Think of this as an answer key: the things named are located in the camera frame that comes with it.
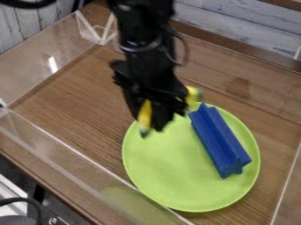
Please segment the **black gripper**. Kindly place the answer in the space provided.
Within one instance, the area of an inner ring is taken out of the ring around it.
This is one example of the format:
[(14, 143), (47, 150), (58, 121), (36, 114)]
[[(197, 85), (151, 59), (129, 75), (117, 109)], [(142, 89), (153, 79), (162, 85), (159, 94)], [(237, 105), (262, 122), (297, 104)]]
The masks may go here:
[[(173, 40), (155, 40), (150, 43), (126, 41), (121, 43), (123, 60), (110, 62), (114, 82), (122, 88), (122, 94), (131, 116), (137, 120), (145, 101), (142, 90), (163, 89), (183, 83), (175, 76), (177, 56)], [(183, 116), (187, 103), (181, 99), (165, 98), (151, 102), (150, 127), (161, 132), (173, 121), (174, 115)]]

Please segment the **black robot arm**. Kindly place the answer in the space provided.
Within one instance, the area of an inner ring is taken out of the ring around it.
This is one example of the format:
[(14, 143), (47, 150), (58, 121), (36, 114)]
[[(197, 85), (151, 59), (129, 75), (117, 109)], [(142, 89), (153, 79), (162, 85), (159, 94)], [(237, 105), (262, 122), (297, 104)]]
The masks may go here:
[(189, 90), (177, 78), (174, 38), (170, 29), (174, 0), (107, 0), (118, 20), (125, 58), (110, 62), (114, 82), (122, 88), (142, 135), (162, 131), (189, 106)]

